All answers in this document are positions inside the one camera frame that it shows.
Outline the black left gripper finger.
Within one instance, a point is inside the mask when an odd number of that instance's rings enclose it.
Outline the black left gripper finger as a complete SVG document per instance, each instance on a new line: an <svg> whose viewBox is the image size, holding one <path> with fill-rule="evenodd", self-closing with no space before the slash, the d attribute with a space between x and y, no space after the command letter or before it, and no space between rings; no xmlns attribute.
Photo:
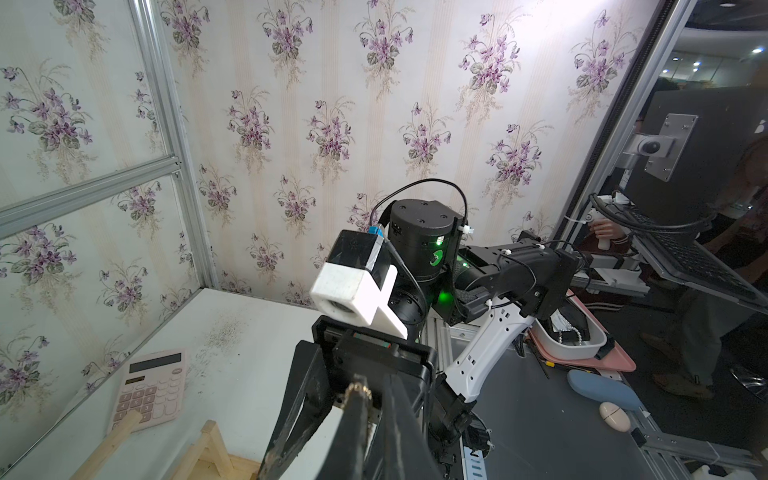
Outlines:
<svg viewBox="0 0 768 480"><path fill-rule="evenodd" d="M354 379L344 392L343 414L317 480L363 478L374 411L367 380Z"/></svg>

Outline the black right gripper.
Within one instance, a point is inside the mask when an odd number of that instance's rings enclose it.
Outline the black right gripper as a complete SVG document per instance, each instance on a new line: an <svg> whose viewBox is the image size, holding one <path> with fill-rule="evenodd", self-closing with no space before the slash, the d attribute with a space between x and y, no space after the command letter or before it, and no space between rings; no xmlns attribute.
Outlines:
<svg viewBox="0 0 768 480"><path fill-rule="evenodd" d="M294 350L281 409L256 478L279 479L331 411L334 394L343 394L362 376L373 406L379 409L383 401L383 478L440 479L413 413L426 403L436 374L436 351L325 315L313 324L312 336L316 344L302 340Z"/></svg>

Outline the black monitor on arm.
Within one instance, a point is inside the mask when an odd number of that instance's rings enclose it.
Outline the black monitor on arm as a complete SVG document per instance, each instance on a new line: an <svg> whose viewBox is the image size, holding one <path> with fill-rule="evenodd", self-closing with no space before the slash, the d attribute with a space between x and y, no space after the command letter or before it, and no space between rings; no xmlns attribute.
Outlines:
<svg viewBox="0 0 768 480"><path fill-rule="evenodd" d="M659 91L629 151L639 159L622 192L661 225L702 219L767 120L767 90Z"/></svg>

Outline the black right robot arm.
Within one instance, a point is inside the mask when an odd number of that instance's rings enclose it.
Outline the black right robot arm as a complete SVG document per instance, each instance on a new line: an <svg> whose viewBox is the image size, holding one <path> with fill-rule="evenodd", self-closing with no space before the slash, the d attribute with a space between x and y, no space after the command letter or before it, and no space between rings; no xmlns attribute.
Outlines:
<svg viewBox="0 0 768 480"><path fill-rule="evenodd" d="M340 232L258 478L280 478L333 408L342 417L322 479L460 479L465 448L490 451L474 411L488 374L571 302L590 260L528 232L464 245L471 231L467 212L395 191L365 230Z"/></svg>

